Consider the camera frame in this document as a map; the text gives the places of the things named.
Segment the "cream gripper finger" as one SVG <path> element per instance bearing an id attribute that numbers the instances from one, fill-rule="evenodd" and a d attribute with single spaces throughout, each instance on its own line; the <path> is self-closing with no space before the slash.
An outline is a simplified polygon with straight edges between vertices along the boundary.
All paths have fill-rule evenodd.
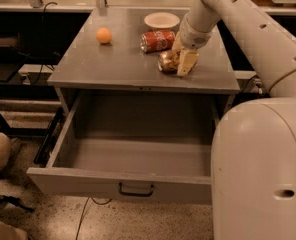
<path id="1" fill-rule="evenodd" d="M 182 43 L 180 39 L 180 32 L 176 33 L 173 45 L 172 45 L 172 50 L 173 51 L 180 51 L 182 49 Z"/>
<path id="2" fill-rule="evenodd" d="M 199 53 L 195 49 L 182 48 L 180 50 L 177 75 L 178 76 L 187 75 L 196 64 L 198 58 L 199 58 Z"/>

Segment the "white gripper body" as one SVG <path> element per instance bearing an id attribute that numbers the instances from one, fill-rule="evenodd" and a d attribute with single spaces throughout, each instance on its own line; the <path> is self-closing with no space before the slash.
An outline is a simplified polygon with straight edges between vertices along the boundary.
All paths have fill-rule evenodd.
<path id="1" fill-rule="evenodd" d="M 197 30 L 189 23 L 188 15 L 185 15 L 179 28 L 181 44 L 185 48 L 198 50 L 207 44 L 212 36 L 212 31 L 212 28 L 209 30 Z"/>

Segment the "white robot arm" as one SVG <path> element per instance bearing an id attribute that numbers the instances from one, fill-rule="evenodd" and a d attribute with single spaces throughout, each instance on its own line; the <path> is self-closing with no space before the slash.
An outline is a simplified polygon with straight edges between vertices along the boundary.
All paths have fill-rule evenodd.
<path id="1" fill-rule="evenodd" d="M 214 240 L 296 240 L 296 38 L 251 0 L 195 0 L 187 50 L 223 21 L 269 96 L 219 121 L 211 150 Z"/>

